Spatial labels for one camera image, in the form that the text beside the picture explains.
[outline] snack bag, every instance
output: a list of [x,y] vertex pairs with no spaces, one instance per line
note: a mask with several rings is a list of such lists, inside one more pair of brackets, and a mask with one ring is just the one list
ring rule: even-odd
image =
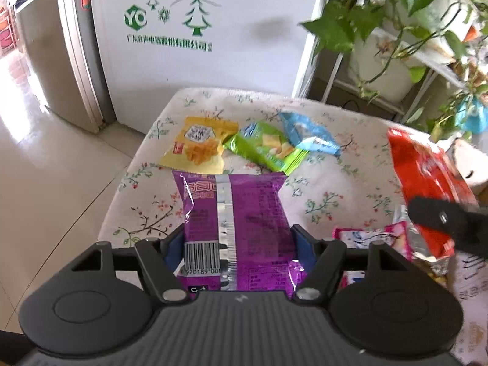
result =
[[266,122],[255,122],[231,137],[224,147],[273,172],[290,174],[308,151],[294,148],[285,135]]
[[[335,228],[332,232],[334,239],[340,239],[348,248],[368,249],[373,241],[384,241],[408,261],[412,260],[412,250],[408,244],[407,224],[404,221],[391,224],[379,230]],[[341,286],[362,281],[364,271],[345,271]]]
[[[389,129],[388,139],[395,172],[405,202],[415,196],[477,205],[476,199],[446,153],[435,144],[400,129]],[[448,234],[415,225],[435,258],[452,256]]]
[[341,147],[325,127],[298,113],[279,113],[290,143],[301,150],[341,155]]
[[186,117],[173,149],[164,154],[159,164],[195,173],[221,174],[224,171],[222,143],[238,130],[236,122]]
[[282,173],[173,171],[185,215],[185,266],[179,279],[198,290],[285,290],[301,278],[278,190]]

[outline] tiled floor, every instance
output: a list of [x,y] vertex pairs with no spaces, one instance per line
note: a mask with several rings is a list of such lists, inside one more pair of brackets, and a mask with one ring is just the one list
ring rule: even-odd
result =
[[19,331],[29,293],[93,243],[143,135],[98,135],[45,107],[17,51],[0,59],[0,329]]

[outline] blue snack bag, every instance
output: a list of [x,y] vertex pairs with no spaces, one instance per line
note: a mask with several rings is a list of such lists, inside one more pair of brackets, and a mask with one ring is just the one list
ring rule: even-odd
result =
[[290,143],[299,149],[341,155],[341,147],[321,125],[298,113],[279,113],[285,134]]

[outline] white refrigerator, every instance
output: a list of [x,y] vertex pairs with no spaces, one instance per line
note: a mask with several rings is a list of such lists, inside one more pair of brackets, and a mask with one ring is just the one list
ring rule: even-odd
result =
[[92,0],[118,121],[147,132],[183,87],[303,95],[324,0]]

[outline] orange object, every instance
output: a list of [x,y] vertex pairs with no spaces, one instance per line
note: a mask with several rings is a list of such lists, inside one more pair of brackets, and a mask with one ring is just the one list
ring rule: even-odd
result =
[[[388,131],[388,139],[393,166],[407,203],[415,196],[425,196],[477,205],[472,191],[442,149],[418,135],[396,128]],[[441,258],[454,254],[450,236],[422,226],[417,228],[433,256]]]
[[477,31],[473,25],[469,27],[468,33],[466,34],[466,37],[464,37],[463,42],[468,42],[477,39],[480,36],[480,32]]

